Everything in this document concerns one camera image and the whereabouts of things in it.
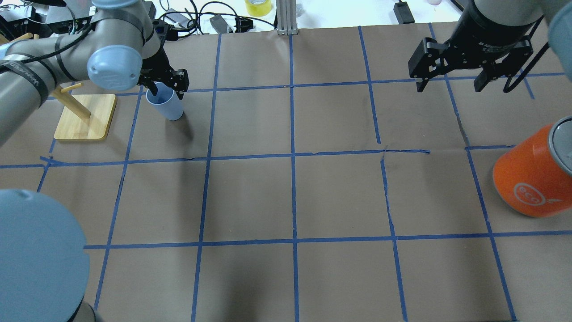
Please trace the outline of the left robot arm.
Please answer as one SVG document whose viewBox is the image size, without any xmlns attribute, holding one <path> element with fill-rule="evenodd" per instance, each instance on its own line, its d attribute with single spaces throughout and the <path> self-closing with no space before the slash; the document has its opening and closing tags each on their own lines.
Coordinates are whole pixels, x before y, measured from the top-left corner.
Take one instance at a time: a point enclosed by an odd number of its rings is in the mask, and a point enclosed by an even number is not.
<svg viewBox="0 0 572 322">
<path fill-rule="evenodd" d="M 170 66 L 172 26 L 143 0 L 94 0 L 80 34 L 15 39 L 1 46 L 1 143 L 54 97 L 63 104 L 56 140 L 106 138 L 114 91 L 137 85 L 164 118 L 183 115 L 185 69 Z M 73 214 L 40 192 L 1 190 L 1 320 L 100 322 L 84 300 L 90 258 Z"/>
</svg>

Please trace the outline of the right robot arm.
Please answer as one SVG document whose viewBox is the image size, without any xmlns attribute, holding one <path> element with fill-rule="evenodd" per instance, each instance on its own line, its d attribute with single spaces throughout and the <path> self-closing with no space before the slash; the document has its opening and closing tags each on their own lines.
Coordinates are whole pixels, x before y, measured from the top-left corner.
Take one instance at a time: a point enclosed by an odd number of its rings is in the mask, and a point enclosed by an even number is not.
<svg viewBox="0 0 572 322">
<path fill-rule="evenodd" d="M 552 49 L 571 78 L 572 4 L 569 0 L 470 0 L 449 39 L 423 38 L 408 61 L 417 92 L 458 69 L 480 69 L 474 90 L 505 76 L 514 90 Z"/>
</svg>

